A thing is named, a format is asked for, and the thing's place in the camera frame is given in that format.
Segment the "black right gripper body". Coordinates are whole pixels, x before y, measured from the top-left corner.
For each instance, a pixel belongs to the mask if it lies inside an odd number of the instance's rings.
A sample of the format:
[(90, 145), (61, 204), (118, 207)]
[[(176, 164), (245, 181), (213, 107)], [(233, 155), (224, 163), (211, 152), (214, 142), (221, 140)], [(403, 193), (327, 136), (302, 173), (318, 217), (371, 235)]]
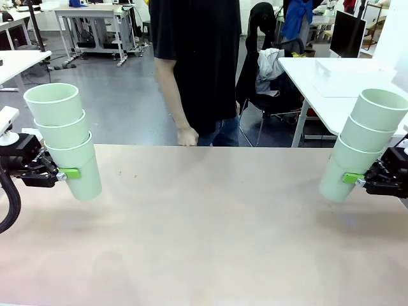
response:
[(382, 163), (387, 170), (386, 181), (398, 184), (407, 191), (407, 154), (405, 149), (389, 147), (382, 156)]

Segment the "person's right hand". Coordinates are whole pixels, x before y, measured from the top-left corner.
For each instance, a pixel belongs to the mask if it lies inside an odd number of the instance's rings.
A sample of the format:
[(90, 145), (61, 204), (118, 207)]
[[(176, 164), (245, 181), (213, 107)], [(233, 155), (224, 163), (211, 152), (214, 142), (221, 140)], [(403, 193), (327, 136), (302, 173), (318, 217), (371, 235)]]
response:
[(177, 129), (178, 144), (184, 147), (195, 147), (198, 144), (198, 133), (191, 127)]

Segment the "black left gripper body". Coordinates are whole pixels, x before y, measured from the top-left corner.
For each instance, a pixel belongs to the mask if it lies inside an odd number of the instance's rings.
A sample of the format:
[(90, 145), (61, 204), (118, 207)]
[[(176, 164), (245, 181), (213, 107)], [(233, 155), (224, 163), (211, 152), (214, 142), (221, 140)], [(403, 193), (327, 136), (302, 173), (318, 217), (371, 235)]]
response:
[(42, 149), (35, 135), (4, 133), (1, 136), (1, 170), (14, 177), (41, 175), (41, 166), (35, 159)]

